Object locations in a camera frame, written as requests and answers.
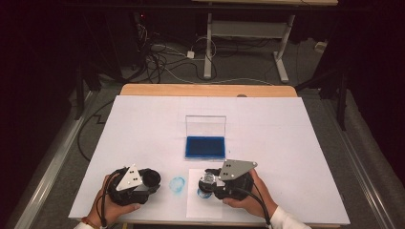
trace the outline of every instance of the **white cable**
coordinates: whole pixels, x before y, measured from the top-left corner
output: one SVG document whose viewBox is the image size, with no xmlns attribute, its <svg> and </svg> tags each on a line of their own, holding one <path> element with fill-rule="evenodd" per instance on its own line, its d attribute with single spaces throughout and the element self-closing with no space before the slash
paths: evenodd
<svg viewBox="0 0 405 229">
<path fill-rule="evenodd" d="M 180 52 L 180 51 L 176 50 L 175 48 L 169 47 L 169 46 L 165 46 L 165 45 L 158 45 L 158 44 L 154 44 L 154 45 L 152 45 L 152 47 L 153 47 L 153 46 L 164 47 L 164 48 L 166 48 L 166 49 L 176 51 L 176 52 L 168 52 L 168 53 L 170 53 L 170 54 L 179 54 L 179 55 L 185 56 L 185 54 L 183 54 L 182 52 Z"/>
<path fill-rule="evenodd" d="M 205 36 L 202 36 L 202 37 L 200 37 L 200 38 L 198 38 L 198 39 L 196 40 L 195 44 L 197 44 L 197 42 L 199 42 L 200 40 L 203 40 L 203 39 L 210 41 L 211 44 L 214 46 L 214 52 L 213 52 L 211 58 L 214 57 L 215 54 L 217 53 L 217 46 L 215 45 L 214 41 L 212 41 L 211 39 L 206 38 Z"/>
<path fill-rule="evenodd" d="M 170 49 L 170 50 L 176 51 L 178 54 L 184 55 L 184 54 L 182 54 L 181 52 L 177 51 L 176 49 L 171 48 L 171 47 L 168 47 L 168 46 L 163 46 L 163 45 L 154 45 L 154 46 L 166 47 L 166 48 L 168 48 L 168 49 Z M 188 80 L 185 80 L 185 79 L 178 78 L 175 74 L 173 74 L 173 73 L 172 73 L 170 70 L 168 70 L 166 67 L 164 67 L 164 69 L 165 69 L 166 71 L 168 71 L 171 75 L 173 75 L 173 77 L 175 77 L 177 80 L 179 80 L 179 81 L 181 81 L 181 82 L 184 82 L 184 83 L 190 83 L 190 84 L 207 84 L 207 85 L 209 85 L 209 84 L 221 84 L 221 83 L 232 82 L 232 81 L 239 81 L 239 80 L 247 80 L 247 81 L 260 82 L 260 83 L 267 84 L 267 85 L 273 85 L 273 84 L 267 83 L 267 82 L 265 82 L 265 81 L 263 81 L 263 80 L 252 79 L 252 78 L 234 78 L 234 79 L 227 79 L 227 80 L 216 81 L 216 82 L 197 83 L 197 82 L 188 81 Z"/>
<path fill-rule="evenodd" d="M 143 35 L 144 35 L 144 37 L 145 37 L 144 42 L 143 42 L 143 45 L 142 45 L 142 47 L 141 47 L 141 48 L 143 48 L 143 47 L 146 45 L 146 40 L 148 39 L 148 30 L 147 30 L 144 26 L 142 26 L 141 24 L 138 24 L 138 26 L 142 28 L 142 32 L 141 32 L 141 34 L 140 34 L 140 38 L 142 38 Z"/>
</svg>

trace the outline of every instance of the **human hand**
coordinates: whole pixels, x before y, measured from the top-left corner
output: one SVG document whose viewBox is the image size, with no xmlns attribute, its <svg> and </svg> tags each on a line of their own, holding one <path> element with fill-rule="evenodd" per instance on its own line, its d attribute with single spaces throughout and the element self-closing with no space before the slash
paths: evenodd
<svg viewBox="0 0 405 229">
<path fill-rule="evenodd" d="M 108 185 L 107 179 L 109 176 L 104 178 L 103 185 L 101 189 L 98 191 L 95 201 L 93 203 L 93 207 L 90 210 L 89 215 L 87 216 L 87 220 L 91 222 L 94 226 L 100 227 L 101 226 L 101 218 L 98 213 L 101 213 L 101 197 L 103 195 L 103 189 L 105 185 Z M 104 217 L 107 220 L 107 225 L 115 222 L 121 215 L 134 212 L 140 208 L 140 204 L 129 204 L 126 206 L 120 206 L 114 203 L 109 195 L 105 196 L 105 204 L 104 204 Z"/>
<path fill-rule="evenodd" d="M 278 205 L 274 202 L 274 200 L 271 198 L 270 192 L 268 191 L 265 183 L 262 181 L 261 178 L 259 178 L 257 172 L 255 169 L 251 169 L 249 173 L 252 175 L 254 183 L 256 184 L 256 187 L 253 186 L 252 188 L 252 194 L 256 196 L 257 198 L 261 199 L 260 194 L 263 197 L 263 202 L 266 205 L 267 211 L 268 211 L 268 216 L 271 218 L 276 211 Z M 243 200 L 237 200 L 234 198 L 224 198 L 223 203 L 227 204 L 233 208 L 244 208 L 247 210 L 248 213 L 251 215 L 257 216 L 264 218 L 265 213 L 263 211 L 262 206 L 259 204 L 259 202 L 254 199 L 251 196 L 247 196 Z"/>
</svg>

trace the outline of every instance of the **metal bracket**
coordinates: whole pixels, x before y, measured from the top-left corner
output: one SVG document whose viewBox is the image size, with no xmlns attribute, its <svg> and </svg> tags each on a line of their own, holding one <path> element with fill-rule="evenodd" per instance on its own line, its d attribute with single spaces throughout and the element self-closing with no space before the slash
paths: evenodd
<svg viewBox="0 0 405 229">
<path fill-rule="evenodd" d="M 128 168 L 126 174 L 119 182 L 117 191 L 134 188 L 142 184 L 142 178 L 140 177 L 137 166 L 132 165 Z"/>
<path fill-rule="evenodd" d="M 236 179 L 256 166 L 257 163 L 254 161 L 226 160 L 218 179 L 221 181 Z"/>
</svg>

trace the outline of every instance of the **desk leg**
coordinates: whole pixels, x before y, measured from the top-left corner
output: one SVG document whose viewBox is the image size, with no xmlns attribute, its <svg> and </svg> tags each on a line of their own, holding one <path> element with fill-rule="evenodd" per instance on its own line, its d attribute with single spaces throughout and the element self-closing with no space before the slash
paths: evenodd
<svg viewBox="0 0 405 229">
<path fill-rule="evenodd" d="M 283 39 L 281 40 L 280 50 L 278 52 L 274 52 L 274 61 L 276 62 L 276 67 L 280 75 L 280 79 L 283 83 L 288 83 L 288 76 L 286 72 L 286 68 L 283 64 L 283 54 L 284 50 L 286 49 L 286 45 L 288 42 L 289 33 L 291 32 L 292 23 L 294 22 L 295 15 L 291 15 L 288 19 L 288 23 L 286 29 L 284 30 Z"/>
<path fill-rule="evenodd" d="M 205 50 L 205 62 L 203 67 L 203 77 L 205 79 L 211 78 L 211 61 L 212 61 L 211 37 L 212 37 L 212 13 L 209 13 L 206 25 L 206 50 Z"/>
</svg>

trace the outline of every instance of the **wrist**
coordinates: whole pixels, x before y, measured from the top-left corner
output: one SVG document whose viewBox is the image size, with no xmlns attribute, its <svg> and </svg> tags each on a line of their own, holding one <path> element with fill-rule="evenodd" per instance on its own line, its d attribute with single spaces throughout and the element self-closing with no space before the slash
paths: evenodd
<svg viewBox="0 0 405 229">
<path fill-rule="evenodd" d="M 276 211 L 278 205 L 274 201 L 266 201 L 266 208 L 268 211 L 268 216 L 271 218 Z"/>
<path fill-rule="evenodd" d="M 101 219 L 99 216 L 94 216 L 92 214 L 89 214 L 89 216 L 85 217 L 82 219 L 82 222 L 94 227 L 94 228 L 100 228 L 101 227 Z"/>
</svg>

